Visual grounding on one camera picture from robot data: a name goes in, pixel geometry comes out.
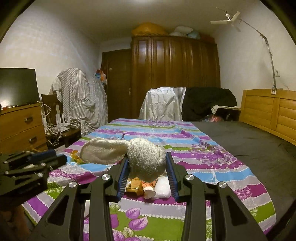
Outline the orange snack bag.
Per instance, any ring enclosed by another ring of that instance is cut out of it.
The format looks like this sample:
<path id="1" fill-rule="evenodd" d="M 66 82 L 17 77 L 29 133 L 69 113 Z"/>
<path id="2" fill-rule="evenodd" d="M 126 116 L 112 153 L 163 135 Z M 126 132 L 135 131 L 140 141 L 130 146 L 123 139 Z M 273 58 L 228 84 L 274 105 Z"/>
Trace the orange snack bag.
<path id="1" fill-rule="evenodd" d="M 125 193 L 133 194 L 137 197 L 143 197 L 145 200 L 156 198 L 155 186 L 157 179 L 152 182 L 145 182 L 140 180 L 140 178 L 135 177 L 133 179 L 128 178 Z"/>

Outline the white fluffy sock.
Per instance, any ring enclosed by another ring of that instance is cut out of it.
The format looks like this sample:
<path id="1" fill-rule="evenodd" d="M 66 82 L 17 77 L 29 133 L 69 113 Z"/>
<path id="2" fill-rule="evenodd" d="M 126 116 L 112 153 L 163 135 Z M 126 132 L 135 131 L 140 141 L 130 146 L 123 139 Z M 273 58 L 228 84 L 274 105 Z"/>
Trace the white fluffy sock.
<path id="1" fill-rule="evenodd" d="M 93 138 L 80 150 L 80 158 L 86 163 L 111 165 L 128 157 L 130 178 L 138 177 L 152 182 L 165 173 L 166 150 L 145 138 L 131 140 L 109 140 Z"/>

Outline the wooden drawer dresser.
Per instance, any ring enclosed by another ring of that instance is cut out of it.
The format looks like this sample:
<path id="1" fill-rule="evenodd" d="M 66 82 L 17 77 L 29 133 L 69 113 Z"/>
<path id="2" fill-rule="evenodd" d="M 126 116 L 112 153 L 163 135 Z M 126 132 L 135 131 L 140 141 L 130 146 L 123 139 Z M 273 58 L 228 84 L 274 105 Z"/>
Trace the wooden drawer dresser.
<path id="1" fill-rule="evenodd" d="M 1 153 L 48 150 L 41 104 L 1 110 Z"/>

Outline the yellow snack wrapper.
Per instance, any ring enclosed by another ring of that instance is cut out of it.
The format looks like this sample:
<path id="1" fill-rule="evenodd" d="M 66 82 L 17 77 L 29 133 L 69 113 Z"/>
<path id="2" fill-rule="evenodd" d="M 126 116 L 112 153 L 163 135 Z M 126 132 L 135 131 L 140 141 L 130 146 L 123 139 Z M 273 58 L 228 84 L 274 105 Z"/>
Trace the yellow snack wrapper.
<path id="1" fill-rule="evenodd" d="M 80 153 L 78 150 L 73 150 L 71 153 L 70 153 L 70 157 L 71 157 L 71 160 L 73 162 L 76 162 L 78 164 L 84 164 L 85 162 L 81 159 L 80 157 Z"/>

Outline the dark wooden stool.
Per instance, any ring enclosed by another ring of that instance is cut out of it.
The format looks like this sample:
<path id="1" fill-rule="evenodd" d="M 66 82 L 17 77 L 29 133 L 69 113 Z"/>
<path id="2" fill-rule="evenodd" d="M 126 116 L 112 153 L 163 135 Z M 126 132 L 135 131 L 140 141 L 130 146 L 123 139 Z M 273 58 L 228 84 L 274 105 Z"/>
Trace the dark wooden stool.
<path id="1" fill-rule="evenodd" d="M 80 128 L 70 128 L 63 132 L 53 131 L 46 134 L 48 149 L 56 149 L 58 147 L 69 147 L 81 138 Z"/>

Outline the white wifi router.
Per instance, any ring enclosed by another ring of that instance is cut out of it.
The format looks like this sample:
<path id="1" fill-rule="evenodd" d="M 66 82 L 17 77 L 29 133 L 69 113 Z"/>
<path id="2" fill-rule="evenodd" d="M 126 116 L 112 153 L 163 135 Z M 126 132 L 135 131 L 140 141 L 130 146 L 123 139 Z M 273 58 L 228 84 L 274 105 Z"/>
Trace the white wifi router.
<path id="1" fill-rule="evenodd" d="M 64 114 L 61 113 L 59 105 L 55 105 L 56 109 L 56 127 L 60 132 L 64 132 L 70 129 L 71 125 L 65 121 Z"/>

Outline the chair with white cover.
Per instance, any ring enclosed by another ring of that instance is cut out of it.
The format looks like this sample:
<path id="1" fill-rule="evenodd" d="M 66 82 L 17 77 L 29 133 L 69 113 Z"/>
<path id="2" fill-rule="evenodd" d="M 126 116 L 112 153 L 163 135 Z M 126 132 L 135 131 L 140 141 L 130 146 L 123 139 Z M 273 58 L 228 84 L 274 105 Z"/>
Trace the chair with white cover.
<path id="1" fill-rule="evenodd" d="M 151 88 L 145 95 L 139 119 L 150 121 L 182 121 L 185 87 Z"/>

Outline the black clothes pile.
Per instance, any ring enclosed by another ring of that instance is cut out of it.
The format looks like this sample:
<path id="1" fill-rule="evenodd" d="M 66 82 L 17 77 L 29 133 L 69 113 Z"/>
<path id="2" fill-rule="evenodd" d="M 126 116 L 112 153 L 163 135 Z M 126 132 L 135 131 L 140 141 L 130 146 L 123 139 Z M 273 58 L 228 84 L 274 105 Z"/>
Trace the black clothes pile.
<path id="1" fill-rule="evenodd" d="M 236 97 L 229 89 L 218 87 L 186 88 L 182 104 L 183 121 L 200 121 L 212 113 L 213 106 L 237 105 Z"/>

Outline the black television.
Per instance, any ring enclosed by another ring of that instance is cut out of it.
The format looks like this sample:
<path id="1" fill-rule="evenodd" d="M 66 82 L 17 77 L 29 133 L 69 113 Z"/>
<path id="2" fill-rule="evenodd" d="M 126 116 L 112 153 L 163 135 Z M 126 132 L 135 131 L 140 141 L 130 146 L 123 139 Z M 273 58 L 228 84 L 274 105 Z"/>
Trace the black television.
<path id="1" fill-rule="evenodd" d="M 1 68 L 1 107 L 35 104 L 40 100 L 36 70 L 30 68 Z"/>

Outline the grey striped hanging cloth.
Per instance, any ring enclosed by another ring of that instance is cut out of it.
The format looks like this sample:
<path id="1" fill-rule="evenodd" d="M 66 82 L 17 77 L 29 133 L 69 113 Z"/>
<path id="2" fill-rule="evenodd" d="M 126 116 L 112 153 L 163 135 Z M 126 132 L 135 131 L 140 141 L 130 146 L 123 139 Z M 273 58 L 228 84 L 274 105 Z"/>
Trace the grey striped hanging cloth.
<path id="1" fill-rule="evenodd" d="M 51 90 L 62 103 L 66 120 L 80 127 L 82 136 L 108 123 L 107 95 L 97 77 L 88 77 L 78 68 L 68 68 L 58 74 Z"/>

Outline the wooden headboard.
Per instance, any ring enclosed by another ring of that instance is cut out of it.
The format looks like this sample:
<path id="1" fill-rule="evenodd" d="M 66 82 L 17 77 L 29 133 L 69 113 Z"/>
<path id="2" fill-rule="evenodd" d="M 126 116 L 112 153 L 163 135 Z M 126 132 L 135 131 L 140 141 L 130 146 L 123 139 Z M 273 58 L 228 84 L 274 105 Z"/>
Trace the wooden headboard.
<path id="1" fill-rule="evenodd" d="M 295 91 L 244 90 L 239 121 L 271 133 L 295 145 Z"/>

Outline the dark wooden wardrobe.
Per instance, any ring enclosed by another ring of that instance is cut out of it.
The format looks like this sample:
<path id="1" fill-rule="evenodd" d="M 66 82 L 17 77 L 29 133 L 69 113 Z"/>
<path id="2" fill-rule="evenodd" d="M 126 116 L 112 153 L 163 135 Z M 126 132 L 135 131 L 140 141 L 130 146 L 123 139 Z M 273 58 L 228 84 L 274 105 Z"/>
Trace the dark wooden wardrobe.
<path id="1" fill-rule="evenodd" d="M 159 87 L 220 87 L 215 40 L 177 36 L 132 37 L 132 117 L 146 92 Z"/>

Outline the white ceiling fan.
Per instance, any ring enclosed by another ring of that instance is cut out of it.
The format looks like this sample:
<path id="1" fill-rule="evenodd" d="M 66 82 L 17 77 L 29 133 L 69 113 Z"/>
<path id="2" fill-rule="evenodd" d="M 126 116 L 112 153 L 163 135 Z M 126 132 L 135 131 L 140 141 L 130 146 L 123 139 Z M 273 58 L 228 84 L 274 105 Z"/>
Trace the white ceiling fan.
<path id="1" fill-rule="evenodd" d="M 239 15 L 240 15 L 239 11 L 237 11 L 235 13 L 235 15 L 233 15 L 233 16 L 230 16 L 230 14 L 227 11 L 225 11 L 225 17 L 227 18 L 226 20 L 210 21 L 210 24 L 212 24 L 212 25 L 230 25 L 231 27 L 235 28 L 238 32 L 241 32 L 241 30 L 234 25 L 234 22 L 237 20 Z"/>

